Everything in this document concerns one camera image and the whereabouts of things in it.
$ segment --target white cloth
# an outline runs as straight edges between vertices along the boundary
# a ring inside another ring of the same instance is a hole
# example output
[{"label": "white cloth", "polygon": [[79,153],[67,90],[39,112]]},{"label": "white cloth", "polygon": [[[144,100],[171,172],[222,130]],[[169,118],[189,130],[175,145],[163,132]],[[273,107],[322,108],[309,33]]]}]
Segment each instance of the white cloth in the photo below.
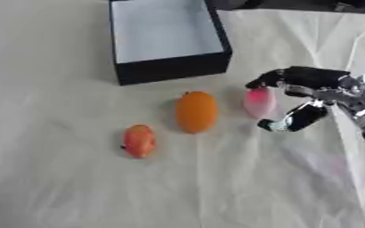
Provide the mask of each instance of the white cloth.
[{"label": "white cloth", "polygon": [[[365,227],[365,144],[340,112],[269,134],[240,106],[269,69],[365,73],[365,15],[221,12],[227,74],[119,87],[107,7],[0,1],[0,228]],[[174,100],[192,90],[218,99],[204,134],[174,125]],[[300,102],[278,99],[279,115]],[[149,159],[118,148],[134,124],[158,135]]]}]

